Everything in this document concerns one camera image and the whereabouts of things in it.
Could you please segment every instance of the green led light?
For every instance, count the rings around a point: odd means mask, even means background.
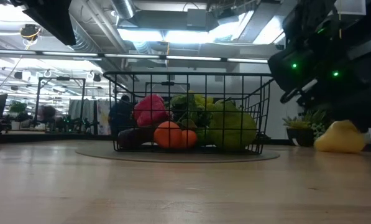
[[[318,31],[318,33],[320,34],[320,33],[323,32],[323,31],[324,31],[324,28],[320,29],[320,30]]]

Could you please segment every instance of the green plant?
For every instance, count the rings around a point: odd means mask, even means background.
[[[324,110],[316,110],[312,111],[309,110],[303,117],[303,121],[308,121],[312,124],[322,124],[324,123],[324,119],[326,117],[326,111]]]
[[[9,112],[11,113],[23,113],[26,110],[26,103],[21,103],[19,101],[13,101],[10,105]]]
[[[310,122],[309,121],[303,121],[302,118],[297,118],[297,117],[294,117],[294,118],[291,118],[291,117],[287,117],[287,118],[283,118],[283,121],[285,122],[285,125],[286,127],[288,128],[293,128],[293,129],[308,129],[310,128]]]
[[[325,125],[326,112],[323,110],[312,111],[309,110],[304,116],[284,118],[285,126],[293,129],[312,129],[314,131],[314,138],[317,139],[326,132]]]

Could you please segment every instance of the potted plant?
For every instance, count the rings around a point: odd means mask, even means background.
[[[11,103],[9,112],[15,113],[17,115],[15,121],[11,121],[12,130],[19,130],[21,122],[25,121],[28,118],[28,115],[25,113],[26,106],[27,106],[26,103],[21,103],[19,101],[13,101]]]
[[[325,111],[307,111],[304,116],[284,118],[289,140],[296,146],[313,146],[315,139],[324,134]]]

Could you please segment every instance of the red bell pepper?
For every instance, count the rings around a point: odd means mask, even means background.
[[[168,111],[161,96],[146,96],[134,107],[134,118],[139,127],[150,126],[169,119]]]

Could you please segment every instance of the wooden tabletop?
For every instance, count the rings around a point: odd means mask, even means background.
[[[98,159],[104,141],[0,145],[0,224],[371,223],[371,153],[267,146],[278,159]]]

